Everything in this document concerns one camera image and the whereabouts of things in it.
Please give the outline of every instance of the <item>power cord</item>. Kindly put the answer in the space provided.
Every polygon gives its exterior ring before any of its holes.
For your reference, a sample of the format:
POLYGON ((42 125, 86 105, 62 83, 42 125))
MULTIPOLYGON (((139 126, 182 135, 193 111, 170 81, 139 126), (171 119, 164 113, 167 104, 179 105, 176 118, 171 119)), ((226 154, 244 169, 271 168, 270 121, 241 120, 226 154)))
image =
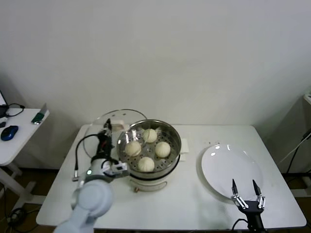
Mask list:
POLYGON ((294 160, 294 158, 296 157, 296 154, 297 154, 297 151, 299 150, 299 147, 297 147, 297 149, 295 150, 295 153, 294 153, 294 155, 292 156, 290 165, 288 166, 286 173, 288 173, 288 172, 290 171, 291 166, 292 166, 292 163, 293 163, 293 160, 294 160))
POLYGON ((287 181, 286 183, 290 183, 290 182, 296 180, 297 178, 299 178, 299 177, 294 177, 294 178, 292 178, 291 180, 287 181))
POLYGON ((22 112, 24 112, 24 109, 25 109, 25 106, 24 106, 24 105, 20 105, 20 104, 18 104, 18 103, 11 103, 11 104, 8 105, 8 107, 10 108, 10 106, 12 106, 12 105, 18 105, 18 106, 21 108, 21 111, 18 112, 18 113, 16 113, 16 114, 14 114, 14 115, 9 115, 9 114, 6 114, 6 113, 5 113, 5 116, 6 116, 6 117, 15 117, 15 116, 21 114, 22 112))
POLYGON ((244 222, 246 222, 246 223, 248 224, 248 221, 247 221, 246 219, 244 219, 244 218, 239 218, 239 219, 236 220, 236 222, 233 224, 233 227, 232 227, 232 229, 231 229, 232 232, 234 231, 235 226, 236 226, 236 225, 238 224, 238 222, 240 222, 240 221, 244 221, 244 222))
POLYGON ((289 165, 289 167, 288 167, 286 173, 289 172, 289 170, 290 170, 290 168, 291 168, 291 166, 292 166, 293 160, 294 160, 294 158, 295 158, 295 156, 296 156, 296 154, 297 154, 297 151, 298 151, 300 145, 301 145, 302 143, 304 143, 306 140, 308 140, 310 137, 311 137, 311 129, 309 129, 309 130, 302 136, 302 139, 301 139, 300 143, 299 143, 294 149, 292 149, 281 161, 278 162, 278 164, 281 164, 285 159, 287 159, 288 156, 291 155, 291 153, 292 153, 293 151, 295 151, 295 153, 294 153, 294 155, 293 155, 293 157, 292 157, 291 163, 290 163, 290 165, 289 165))
POLYGON ((4 190, 4 215, 5 215, 5 219, 7 221, 7 224, 8 224, 8 227, 5 229, 5 232, 7 232, 7 230, 10 228, 10 232, 12 231, 12 229, 18 233, 29 233, 31 231, 33 231, 36 227, 38 227, 39 225, 36 224, 34 227, 32 227, 30 230, 26 230, 26 231, 21 231, 21 230, 18 230, 16 229, 16 225, 22 223, 22 221, 25 219, 26 215, 27 214, 30 214, 30 213, 33 213, 33 212, 37 212, 39 211, 39 208, 36 208, 34 210, 31 210, 29 212, 26 212, 24 209, 22 208, 17 208, 17 209, 14 209, 9 217, 7 216, 6 214, 6 190, 5 190, 5 187, 4 185, 2 184, 2 187, 3 187, 3 190, 4 190))

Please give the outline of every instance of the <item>blue mouse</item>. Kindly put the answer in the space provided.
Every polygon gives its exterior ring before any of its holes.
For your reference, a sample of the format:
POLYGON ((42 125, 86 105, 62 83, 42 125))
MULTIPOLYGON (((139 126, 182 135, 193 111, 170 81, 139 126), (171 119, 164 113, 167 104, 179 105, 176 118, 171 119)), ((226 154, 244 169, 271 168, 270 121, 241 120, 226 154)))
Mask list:
POLYGON ((17 125, 11 125, 9 127, 6 127, 2 133, 1 133, 1 140, 2 141, 9 141, 11 140, 16 132, 18 131, 18 126, 17 125))

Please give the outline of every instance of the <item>white wall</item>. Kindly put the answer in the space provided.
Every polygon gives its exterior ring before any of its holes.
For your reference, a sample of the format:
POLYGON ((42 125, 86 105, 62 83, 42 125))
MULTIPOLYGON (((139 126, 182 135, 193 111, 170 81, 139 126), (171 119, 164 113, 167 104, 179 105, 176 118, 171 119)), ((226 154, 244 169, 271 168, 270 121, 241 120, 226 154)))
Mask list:
POLYGON ((1 89, 48 103, 36 166, 58 167, 82 124, 119 108, 270 140, 311 84, 310 22, 309 0, 3 0, 1 89))

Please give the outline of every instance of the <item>black cable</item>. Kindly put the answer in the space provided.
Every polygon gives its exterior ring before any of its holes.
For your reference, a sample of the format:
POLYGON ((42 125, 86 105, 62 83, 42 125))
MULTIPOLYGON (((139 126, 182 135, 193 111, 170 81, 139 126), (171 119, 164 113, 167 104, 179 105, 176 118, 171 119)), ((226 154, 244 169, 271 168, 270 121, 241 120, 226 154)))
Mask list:
POLYGON ((18 232, 18 233, 28 233, 28 232, 32 232, 35 228, 37 228, 39 225, 36 224, 34 227, 32 227, 30 230, 27 230, 27 231, 20 231, 18 229, 16 229, 15 227, 12 226, 13 230, 18 232))
POLYGON ((2 187, 3 187, 3 190, 4 190, 4 216, 5 216, 5 219, 7 220, 8 219, 8 216, 6 215, 6 191, 5 191, 5 187, 4 187, 4 184, 2 184, 2 187))
POLYGON ((231 231, 234 231, 235 225, 237 225, 238 222, 240 222, 240 221, 244 221, 244 222, 248 223, 248 221, 245 220, 244 218, 239 218, 239 219, 236 220, 236 222, 233 224, 233 227, 232 227, 231 231))
POLYGON ((76 162, 75 162, 75 165, 74 165, 74 170, 75 171, 79 170, 79 166, 78 166, 78 148, 79 148, 79 145, 81 144, 81 142, 83 142, 88 137, 93 137, 93 136, 97 136, 97 134, 90 134, 88 136, 85 136, 78 142, 77 147, 76 147, 76 162))
POLYGON ((294 177, 294 178, 292 178, 291 180, 287 181, 286 183, 290 183, 290 182, 296 180, 297 178, 300 178, 300 177, 294 177))
POLYGON ((294 160, 294 158, 296 157, 296 154, 297 154, 297 151, 298 151, 299 147, 297 147, 297 149, 295 150, 295 153, 294 153, 294 155, 292 156, 290 165, 288 166, 288 169, 287 169, 286 173, 288 173, 288 172, 290 171, 291 166, 292 166, 292 163, 293 163, 293 160, 294 160))
POLYGON ((18 106, 21 108, 21 111, 18 112, 18 113, 16 113, 16 114, 14 114, 14 115, 5 114, 6 117, 15 117, 15 116, 21 114, 22 112, 24 112, 24 108, 25 108, 24 105, 20 105, 20 104, 18 104, 18 103, 11 103, 11 104, 8 105, 8 107, 10 107, 11 105, 18 105, 18 106))
MULTIPOLYGON (((4 191, 4 216, 5 216, 5 219, 6 219, 6 221, 8 221, 8 216, 7 216, 7 214, 6 214, 6 191, 5 191, 5 187, 4 187, 4 185, 2 184, 2 187, 3 187, 3 191, 4 191)), ((14 226, 10 226, 10 227, 12 227, 12 229, 14 230, 14 231, 16 231, 16 232, 18 232, 18 233, 29 233, 29 232, 31 232, 31 231, 33 231, 36 227, 38 227, 39 225, 38 224, 36 224, 33 228, 31 228, 30 230, 27 230, 27 231, 20 231, 20 230, 18 230, 18 229, 16 229, 14 226)))

